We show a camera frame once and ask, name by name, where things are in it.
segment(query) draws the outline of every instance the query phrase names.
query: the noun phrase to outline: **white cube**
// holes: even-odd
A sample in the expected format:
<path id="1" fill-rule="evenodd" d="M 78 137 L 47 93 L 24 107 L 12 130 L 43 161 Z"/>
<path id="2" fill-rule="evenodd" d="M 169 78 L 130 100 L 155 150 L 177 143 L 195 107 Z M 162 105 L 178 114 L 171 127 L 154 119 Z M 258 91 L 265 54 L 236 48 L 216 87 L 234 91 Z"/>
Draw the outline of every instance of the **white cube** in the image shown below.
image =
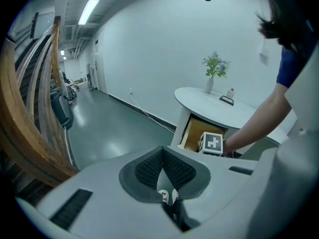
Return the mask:
<path id="1" fill-rule="evenodd" d="M 204 132 L 200 138 L 199 153 L 221 156 L 223 154 L 223 135 Z"/>

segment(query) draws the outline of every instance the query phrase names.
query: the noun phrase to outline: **white oval table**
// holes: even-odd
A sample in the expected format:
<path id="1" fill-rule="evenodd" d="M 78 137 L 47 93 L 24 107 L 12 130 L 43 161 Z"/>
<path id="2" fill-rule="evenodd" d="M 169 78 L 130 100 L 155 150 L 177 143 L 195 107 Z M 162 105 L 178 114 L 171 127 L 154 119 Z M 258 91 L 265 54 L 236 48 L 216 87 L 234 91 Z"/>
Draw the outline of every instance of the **white oval table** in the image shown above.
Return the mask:
<path id="1" fill-rule="evenodd" d="M 256 111 L 253 107 L 244 104 L 236 98 L 234 99 L 234 106 L 231 106 L 221 101 L 219 99 L 221 96 L 221 93 L 212 92 L 208 94 L 203 89 L 197 88 L 177 89 L 175 98 L 183 108 L 171 145 L 178 146 L 180 144 L 182 134 L 191 114 L 219 127 L 233 129 L 230 130 L 231 133 L 226 134 L 226 137 L 229 137 L 241 129 Z M 285 132 L 279 127 L 273 130 L 267 138 L 277 145 L 288 139 Z M 241 149 L 239 153 L 243 154 L 251 146 Z"/>

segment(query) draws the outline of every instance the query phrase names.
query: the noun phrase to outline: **gray floor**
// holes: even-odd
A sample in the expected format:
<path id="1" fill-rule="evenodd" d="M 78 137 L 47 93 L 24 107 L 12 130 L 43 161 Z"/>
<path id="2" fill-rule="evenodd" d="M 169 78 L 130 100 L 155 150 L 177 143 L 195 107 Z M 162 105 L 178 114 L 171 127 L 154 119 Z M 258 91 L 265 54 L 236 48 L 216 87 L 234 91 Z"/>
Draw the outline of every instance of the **gray floor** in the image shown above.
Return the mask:
<path id="1" fill-rule="evenodd" d="M 130 152 L 170 145 L 173 134 L 146 116 L 98 90 L 89 91 L 85 84 L 80 89 L 72 106 L 73 126 L 68 131 L 79 169 Z"/>

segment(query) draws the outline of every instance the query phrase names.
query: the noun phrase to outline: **flowers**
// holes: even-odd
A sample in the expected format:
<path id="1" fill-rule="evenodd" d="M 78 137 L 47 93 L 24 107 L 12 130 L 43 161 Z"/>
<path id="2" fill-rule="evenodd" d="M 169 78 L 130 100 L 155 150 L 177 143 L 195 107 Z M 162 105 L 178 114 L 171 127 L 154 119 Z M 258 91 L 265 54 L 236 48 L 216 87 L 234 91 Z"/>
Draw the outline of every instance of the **flowers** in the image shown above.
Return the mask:
<path id="1" fill-rule="evenodd" d="M 216 75 L 227 78 L 226 74 L 230 68 L 230 63 L 228 60 L 219 58 L 217 51 L 215 51 L 211 56 L 203 59 L 202 65 L 206 64 L 209 67 L 206 75 L 213 79 Z"/>

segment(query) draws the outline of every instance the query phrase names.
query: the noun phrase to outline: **small white bottle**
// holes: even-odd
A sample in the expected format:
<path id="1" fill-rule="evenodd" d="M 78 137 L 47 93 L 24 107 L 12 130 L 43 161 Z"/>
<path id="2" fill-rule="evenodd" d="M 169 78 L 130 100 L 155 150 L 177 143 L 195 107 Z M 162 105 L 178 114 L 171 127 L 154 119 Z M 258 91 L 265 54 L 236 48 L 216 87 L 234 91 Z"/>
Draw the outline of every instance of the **small white bottle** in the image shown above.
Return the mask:
<path id="1" fill-rule="evenodd" d="M 230 89 L 227 91 L 226 97 L 233 99 L 234 95 L 235 95 L 234 89 Z"/>

